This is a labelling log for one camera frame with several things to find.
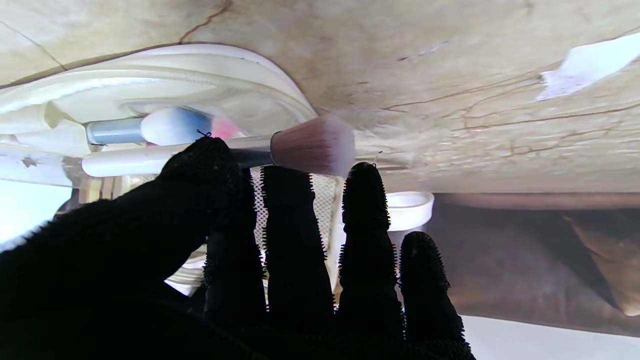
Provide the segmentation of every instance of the cracked surface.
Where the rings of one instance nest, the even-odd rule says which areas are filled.
[[[229,44],[271,58],[315,109],[354,124],[389,191],[640,192],[638,61],[534,101],[540,72],[572,47],[638,32],[638,11],[624,0],[11,2],[0,83],[159,45]]]

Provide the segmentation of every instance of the glove finger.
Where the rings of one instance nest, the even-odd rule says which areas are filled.
[[[347,238],[340,255],[338,329],[343,334],[402,339],[396,259],[387,234],[387,200],[378,169],[368,163],[355,165],[342,203]]]
[[[211,226],[226,224],[242,192],[240,168],[222,139],[202,137],[167,161],[159,179],[193,186],[211,209]]]
[[[310,175],[264,167],[262,191],[269,213],[265,245],[271,324],[301,334],[333,332],[333,295]]]
[[[266,323],[264,270],[253,235],[253,194],[250,171],[244,169],[240,208],[207,242],[205,319],[226,329]]]
[[[447,352],[450,348],[464,355],[461,358],[472,358],[462,335],[462,318],[447,295],[450,287],[433,240],[420,231],[407,234],[400,251],[406,339],[436,352]]]

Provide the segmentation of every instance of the white paper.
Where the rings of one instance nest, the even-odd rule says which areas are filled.
[[[618,72],[640,56],[640,33],[574,47],[555,71],[542,72],[547,88],[536,100],[573,94]]]

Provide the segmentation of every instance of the makeup brush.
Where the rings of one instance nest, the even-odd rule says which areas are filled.
[[[353,128],[326,114],[273,135],[225,140],[242,168],[278,165],[304,172],[346,176],[355,161]],[[188,143],[89,154],[82,162],[91,176],[158,174]]]

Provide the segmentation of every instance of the white plastic container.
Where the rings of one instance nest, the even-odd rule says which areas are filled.
[[[399,192],[387,194],[391,226],[389,231],[405,231],[426,224],[431,219],[432,193]]]

